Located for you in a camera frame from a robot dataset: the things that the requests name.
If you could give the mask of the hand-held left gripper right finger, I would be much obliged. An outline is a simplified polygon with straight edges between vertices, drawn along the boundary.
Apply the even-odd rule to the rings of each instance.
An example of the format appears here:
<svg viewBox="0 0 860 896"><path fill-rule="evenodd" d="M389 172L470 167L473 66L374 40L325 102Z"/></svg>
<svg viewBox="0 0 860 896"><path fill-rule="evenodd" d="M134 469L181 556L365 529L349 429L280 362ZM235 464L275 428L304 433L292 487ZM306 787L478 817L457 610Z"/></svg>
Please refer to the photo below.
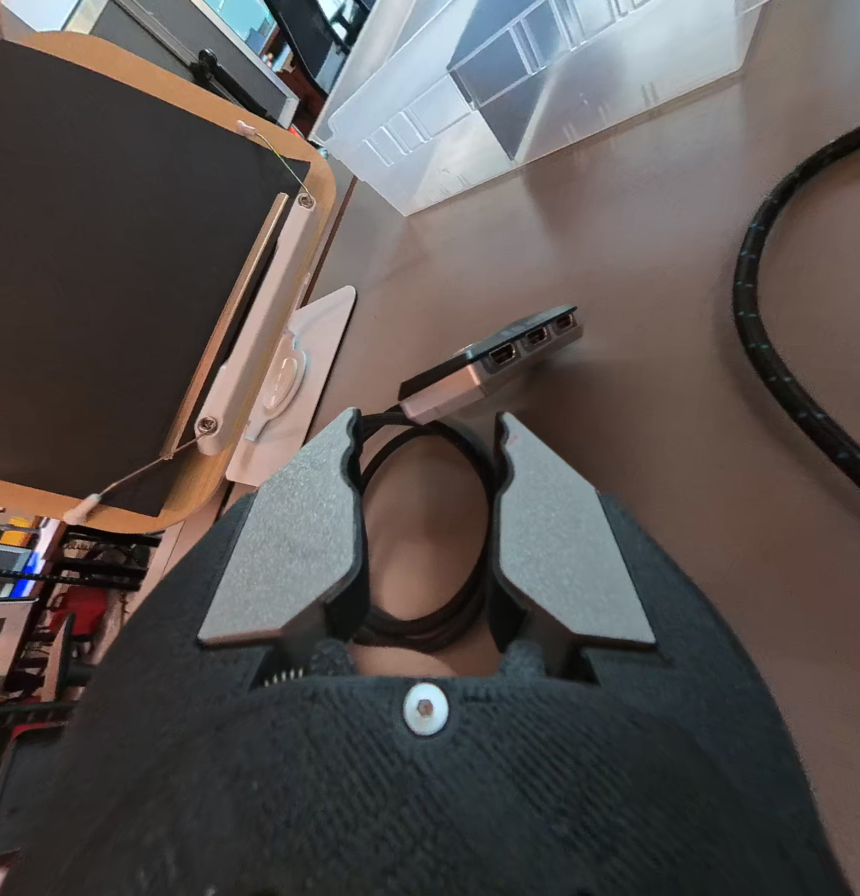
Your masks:
<svg viewBox="0 0 860 896"><path fill-rule="evenodd" d="M657 645L599 492L510 412L495 421L487 619L500 653Z"/></svg>

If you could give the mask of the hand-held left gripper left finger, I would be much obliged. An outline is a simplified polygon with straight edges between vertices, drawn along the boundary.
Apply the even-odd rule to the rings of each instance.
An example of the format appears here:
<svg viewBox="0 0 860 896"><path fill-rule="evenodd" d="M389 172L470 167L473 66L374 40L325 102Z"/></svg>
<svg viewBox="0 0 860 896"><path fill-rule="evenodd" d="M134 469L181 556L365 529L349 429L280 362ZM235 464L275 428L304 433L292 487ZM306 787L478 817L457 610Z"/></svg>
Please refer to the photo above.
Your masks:
<svg viewBox="0 0 860 896"><path fill-rule="evenodd" d="M361 492L362 414L349 408L255 493L199 643L350 642L371 605Z"/></svg>

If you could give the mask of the braided HDMI cable green plug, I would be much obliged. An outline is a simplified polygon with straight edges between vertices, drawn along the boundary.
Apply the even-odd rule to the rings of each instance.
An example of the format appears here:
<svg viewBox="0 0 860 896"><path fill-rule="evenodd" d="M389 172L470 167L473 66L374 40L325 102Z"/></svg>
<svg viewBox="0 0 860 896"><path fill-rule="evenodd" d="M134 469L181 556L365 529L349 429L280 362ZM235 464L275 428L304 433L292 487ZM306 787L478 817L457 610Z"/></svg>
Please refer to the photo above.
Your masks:
<svg viewBox="0 0 860 896"><path fill-rule="evenodd" d="M760 263L769 234L785 207L817 175L860 151L860 126L800 162L769 191L745 231L731 295L734 327L760 383L795 426L860 491L860 443L805 390L773 344L760 314Z"/></svg>

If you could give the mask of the cluttered metal shelf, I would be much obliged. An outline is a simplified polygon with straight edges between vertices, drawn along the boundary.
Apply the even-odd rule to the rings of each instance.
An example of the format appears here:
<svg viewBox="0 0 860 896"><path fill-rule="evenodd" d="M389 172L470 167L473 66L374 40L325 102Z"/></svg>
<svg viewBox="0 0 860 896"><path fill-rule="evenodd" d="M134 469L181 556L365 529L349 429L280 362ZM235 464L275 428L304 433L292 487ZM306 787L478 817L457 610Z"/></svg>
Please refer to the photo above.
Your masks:
<svg viewBox="0 0 860 896"><path fill-rule="evenodd" d="M66 722L127 621L162 536L0 505L0 735Z"/></svg>

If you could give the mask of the black board wooden rim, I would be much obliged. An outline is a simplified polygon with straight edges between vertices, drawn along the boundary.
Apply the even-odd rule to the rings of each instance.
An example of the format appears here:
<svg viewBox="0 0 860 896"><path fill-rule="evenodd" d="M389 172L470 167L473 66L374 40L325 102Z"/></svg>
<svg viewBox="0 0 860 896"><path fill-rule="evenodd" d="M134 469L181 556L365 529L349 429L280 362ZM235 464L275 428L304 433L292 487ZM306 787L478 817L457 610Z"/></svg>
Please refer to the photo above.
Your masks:
<svg viewBox="0 0 860 896"><path fill-rule="evenodd" d="M230 341L232 291L278 195L304 179L317 223L336 198L312 146L132 53L74 32L0 39L0 505L60 519L195 437ZM91 525L155 532L225 480L247 424L106 495Z"/></svg>

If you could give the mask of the clear plastic storage bin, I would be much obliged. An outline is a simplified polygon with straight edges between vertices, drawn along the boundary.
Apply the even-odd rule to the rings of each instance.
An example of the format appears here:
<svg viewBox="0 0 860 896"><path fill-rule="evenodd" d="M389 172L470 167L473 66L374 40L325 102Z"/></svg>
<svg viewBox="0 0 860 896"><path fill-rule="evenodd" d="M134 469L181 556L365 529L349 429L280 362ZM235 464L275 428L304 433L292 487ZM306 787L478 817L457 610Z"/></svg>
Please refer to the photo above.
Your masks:
<svg viewBox="0 0 860 896"><path fill-rule="evenodd" d="M313 135L408 216L735 75L766 4L375 2Z"/></svg>

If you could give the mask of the black equipment case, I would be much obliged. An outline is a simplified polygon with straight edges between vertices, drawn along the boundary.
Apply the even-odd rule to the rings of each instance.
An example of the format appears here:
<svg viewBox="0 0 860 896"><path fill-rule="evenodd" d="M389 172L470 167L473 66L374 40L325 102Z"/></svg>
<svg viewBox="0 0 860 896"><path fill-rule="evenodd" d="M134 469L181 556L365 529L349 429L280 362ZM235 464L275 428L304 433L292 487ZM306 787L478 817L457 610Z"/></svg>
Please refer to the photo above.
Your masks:
<svg viewBox="0 0 860 896"><path fill-rule="evenodd" d="M66 30L104 39L280 127L300 100L217 11L217 2L79 2Z"/></svg>

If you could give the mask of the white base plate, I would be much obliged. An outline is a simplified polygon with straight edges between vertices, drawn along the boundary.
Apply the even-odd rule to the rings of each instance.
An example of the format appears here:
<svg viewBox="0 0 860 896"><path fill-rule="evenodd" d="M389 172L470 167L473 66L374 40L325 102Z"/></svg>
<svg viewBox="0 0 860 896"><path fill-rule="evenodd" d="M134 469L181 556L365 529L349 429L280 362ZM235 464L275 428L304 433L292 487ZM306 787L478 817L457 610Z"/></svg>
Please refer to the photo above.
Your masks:
<svg viewBox="0 0 860 896"><path fill-rule="evenodd" d="M355 288L344 286L292 314L225 471L228 481L260 487L303 446L356 301Z"/></svg>

